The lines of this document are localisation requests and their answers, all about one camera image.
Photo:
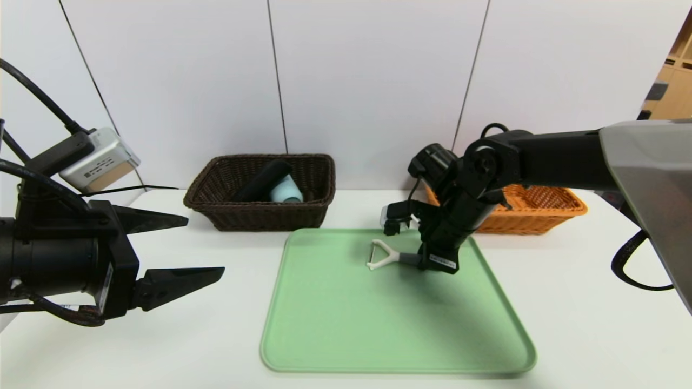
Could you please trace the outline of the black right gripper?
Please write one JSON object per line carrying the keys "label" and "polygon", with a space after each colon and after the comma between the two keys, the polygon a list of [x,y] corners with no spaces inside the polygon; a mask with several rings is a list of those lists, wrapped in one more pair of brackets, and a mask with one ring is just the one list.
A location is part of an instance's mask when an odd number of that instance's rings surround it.
{"label": "black right gripper", "polygon": [[474,232],[467,220],[426,217],[418,222],[421,244],[417,254],[420,269],[454,274],[459,271],[459,249]]}

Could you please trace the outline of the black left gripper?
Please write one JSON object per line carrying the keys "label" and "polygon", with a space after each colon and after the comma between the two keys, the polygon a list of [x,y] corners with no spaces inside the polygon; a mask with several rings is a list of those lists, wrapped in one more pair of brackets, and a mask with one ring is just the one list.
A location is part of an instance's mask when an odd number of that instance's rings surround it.
{"label": "black left gripper", "polygon": [[21,200],[14,218],[14,311],[62,320],[149,312],[219,281],[225,267],[149,269],[128,235],[184,227],[181,215],[107,201]]}

